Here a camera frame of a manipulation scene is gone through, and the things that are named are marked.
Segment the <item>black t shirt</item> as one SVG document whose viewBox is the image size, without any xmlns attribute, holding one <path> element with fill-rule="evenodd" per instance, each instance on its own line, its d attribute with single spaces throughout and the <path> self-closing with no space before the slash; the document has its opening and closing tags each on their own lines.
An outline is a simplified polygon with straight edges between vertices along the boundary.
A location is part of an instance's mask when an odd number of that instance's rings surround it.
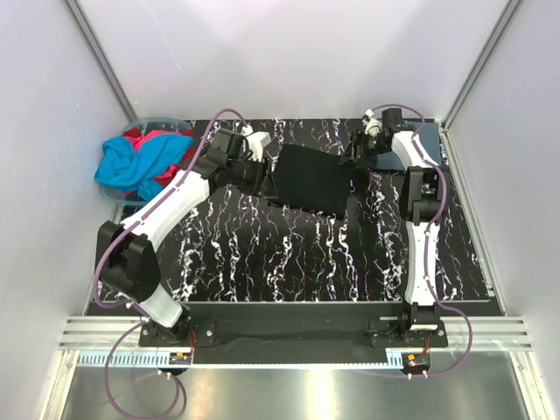
<svg viewBox="0 0 560 420">
<path fill-rule="evenodd" d="M 272 173 L 277 196 L 270 202 L 342 219 L 347 209 L 352 163 L 320 150 L 286 144 Z"/>
</svg>

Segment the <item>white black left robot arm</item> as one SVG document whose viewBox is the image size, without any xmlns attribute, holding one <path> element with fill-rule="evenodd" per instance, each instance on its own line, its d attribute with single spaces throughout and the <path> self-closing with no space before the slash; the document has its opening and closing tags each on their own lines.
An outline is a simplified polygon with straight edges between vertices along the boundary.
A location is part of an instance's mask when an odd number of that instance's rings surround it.
<svg viewBox="0 0 560 420">
<path fill-rule="evenodd" d="M 175 226 L 222 187 L 275 198 L 271 163 L 264 155 L 270 143 L 269 133 L 250 127 L 219 129 L 153 200 L 123 222 L 107 221 L 98 230 L 95 285 L 123 295 L 169 346 L 192 337 L 190 314 L 162 285 L 156 253 Z"/>
</svg>

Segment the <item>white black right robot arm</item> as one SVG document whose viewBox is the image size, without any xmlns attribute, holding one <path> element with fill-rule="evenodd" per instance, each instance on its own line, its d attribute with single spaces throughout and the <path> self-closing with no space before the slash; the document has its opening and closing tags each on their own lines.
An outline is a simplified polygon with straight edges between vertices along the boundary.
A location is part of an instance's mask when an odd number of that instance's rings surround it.
<svg viewBox="0 0 560 420">
<path fill-rule="evenodd" d="M 399 214 L 408 235 L 408 282 L 402 310 L 385 336 L 393 336 L 408 347 L 420 347 L 442 333 L 435 277 L 438 236 L 448 188 L 440 164 L 420 139 L 425 118 L 420 118 L 419 126 L 410 125 L 403 119 L 405 109 L 411 110 L 398 104 L 366 110 L 364 128 L 351 135 L 340 162 L 373 169 L 381 154 L 391 152 L 405 169 Z"/>
</svg>

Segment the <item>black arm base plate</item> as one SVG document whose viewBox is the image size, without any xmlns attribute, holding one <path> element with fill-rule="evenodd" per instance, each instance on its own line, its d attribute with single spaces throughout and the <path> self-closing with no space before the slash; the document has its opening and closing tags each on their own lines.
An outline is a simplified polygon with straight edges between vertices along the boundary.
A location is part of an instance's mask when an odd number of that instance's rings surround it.
<svg viewBox="0 0 560 420">
<path fill-rule="evenodd" d="M 393 327 L 402 303 L 192 303 L 192 337 L 172 345 L 149 323 L 140 332 L 142 347 L 187 347 L 216 355 L 287 354 L 302 359 L 341 358 L 364 361 L 369 354 L 401 348 L 422 351 L 446 348 L 442 333 L 424 346 L 405 346 L 385 333 Z"/>
</svg>

